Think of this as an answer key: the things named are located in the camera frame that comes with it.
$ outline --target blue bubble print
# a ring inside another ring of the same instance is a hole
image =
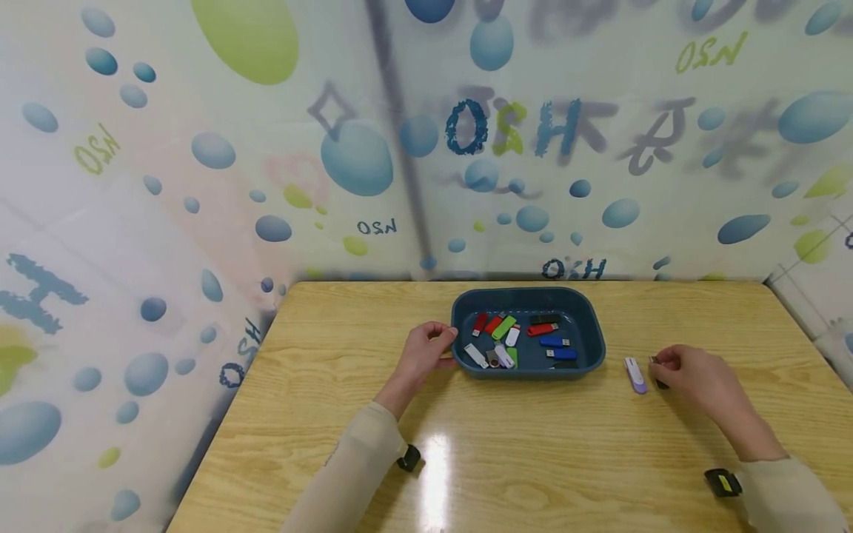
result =
[[[0,411],[0,465],[16,465],[42,451],[61,424],[52,403],[19,403]]]
[[[344,122],[337,141],[326,134],[320,159],[329,177],[357,196],[382,194],[394,179],[388,143],[366,125]]]
[[[592,192],[592,185],[587,180],[577,180],[569,187],[569,194],[575,198],[586,198]]]
[[[412,157],[429,155],[438,145],[438,125],[427,115],[418,115],[403,122],[400,143]]]
[[[124,402],[115,412],[115,421],[120,424],[130,424],[139,415],[139,404],[136,402]]]
[[[109,15],[98,8],[85,7],[80,11],[80,19],[90,32],[98,37],[112,37],[115,35],[115,24]]]
[[[139,314],[147,322],[157,322],[165,315],[165,300],[162,298],[145,298],[139,306]]]
[[[720,244],[734,244],[750,239],[756,233],[767,227],[770,215],[744,215],[729,220],[717,232]]]
[[[175,372],[179,376],[185,376],[195,368],[195,359],[181,359],[175,365]]]
[[[850,121],[853,98],[817,91],[796,100],[779,117],[779,135],[788,142],[811,144],[835,135]]]
[[[699,128],[705,131],[711,131],[719,128],[726,119],[726,112],[720,107],[708,107],[705,111],[699,114]]]
[[[29,101],[20,109],[24,115],[24,120],[30,123],[30,126],[44,133],[53,133],[59,129],[59,122],[54,114],[42,104],[34,101]]]
[[[101,371],[97,368],[81,368],[74,375],[74,388],[80,392],[93,391],[100,384]]]
[[[199,340],[204,344],[209,345],[211,342],[216,340],[216,328],[208,326],[202,329],[201,334],[199,335]]]
[[[520,177],[514,177],[509,180],[509,192],[516,194],[525,192],[525,181]]]
[[[112,76],[119,70],[119,62],[103,48],[95,47],[86,50],[86,62],[93,71],[104,76]]]
[[[716,150],[711,150],[710,152],[708,152],[705,158],[702,159],[702,166],[704,166],[704,168],[711,168],[712,166],[719,163],[721,160],[722,148],[717,148]]]
[[[141,61],[133,64],[133,74],[139,78],[139,81],[143,81],[146,84],[151,84],[157,79],[157,73],[154,69],[148,63]]]
[[[427,256],[421,259],[421,268],[424,270],[432,270],[435,268],[435,265],[438,264],[438,260],[433,256]]]
[[[652,268],[655,270],[660,270],[671,262],[672,258],[670,258],[670,256],[666,256],[665,258],[659,259],[655,264],[653,264]]]
[[[785,198],[799,188],[799,182],[783,182],[773,187],[770,193],[774,198]]]
[[[838,22],[841,2],[827,2],[820,6],[805,25],[806,35],[820,35]]]
[[[447,243],[447,249],[453,253],[459,253],[465,249],[465,240],[460,238],[450,239]]]
[[[539,206],[524,206],[515,214],[515,223],[526,232],[536,233],[548,225],[548,212]]]
[[[219,279],[208,269],[201,271],[201,292],[212,302],[222,301],[222,286]]]
[[[444,20],[455,2],[456,0],[406,0],[406,7],[417,20],[435,24]]]
[[[145,91],[136,87],[134,84],[124,84],[119,89],[121,101],[134,109],[142,109],[148,105],[148,96]]]
[[[708,11],[711,10],[712,5],[714,5],[714,0],[696,0],[693,3],[693,11],[690,13],[693,22],[699,22],[704,19]]]
[[[513,55],[513,27],[503,15],[492,22],[480,21],[471,34],[471,59],[485,71],[495,71]]]
[[[183,208],[186,209],[188,212],[196,214],[199,212],[199,209],[201,209],[201,204],[196,198],[193,198],[192,196],[187,196],[183,199]]]
[[[624,228],[640,216],[640,204],[632,198],[622,198],[607,206],[601,214],[601,221],[608,228]]]
[[[160,183],[160,180],[154,176],[143,176],[142,183],[145,184],[145,188],[148,189],[148,192],[156,196],[160,194],[163,190],[163,184]]]
[[[488,193],[497,186],[497,167],[488,159],[477,159],[465,169],[465,185],[472,191]]]
[[[120,490],[113,498],[113,509],[110,511],[109,517],[115,522],[121,522],[138,511],[141,504],[136,492],[127,489]]]
[[[282,242],[293,235],[290,224],[275,215],[263,215],[259,218],[255,223],[255,233],[267,242]]]
[[[148,396],[163,385],[168,373],[169,361],[163,354],[142,354],[125,368],[125,386],[133,396]]]
[[[205,131],[193,137],[190,148],[199,163],[217,171],[232,166],[237,159],[237,153],[231,143],[212,131]]]

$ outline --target green usb flash drive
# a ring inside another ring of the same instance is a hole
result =
[[[511,328],[515,322],[515,318],[512,316],[504,318],[503,322],[501,322],[501,325],[496,327],[495,331],[491,332],[491,337],[494,340],[501,340],[503,336],[507,334],[509,328]]]

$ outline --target right hand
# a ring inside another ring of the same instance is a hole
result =
[[[658,353],[660,364],[649,373],[680,392],[718,426],[732,418],[755,414],[734,371],[720,357],[688,345],[672,345]]]

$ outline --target hand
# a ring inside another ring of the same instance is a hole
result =
[[[752,407],[731,367],[700,348],[672,345],[658,353],[649,374],[678,391],[726,436],[741,461],[776,461],[787,452]]]
[[[754,412],[738,377],[720,356],[672,345],[658,353],[658,361],[649,365],[652,377],[679,391],[718,425],[734,414]]]
[[[400,420],[403,412],[436,368],[452,367],[454,359],[441,355],[450,348],[459,332],[441,322],[425,322],[415,326],[403,345],[403,354],[391,377],[374,398]]]

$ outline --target patterned wallpaper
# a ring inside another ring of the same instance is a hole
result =
[[[772,272],[853,344],[847,2],[2,11],[10,530],[163,530],[301,280]]]

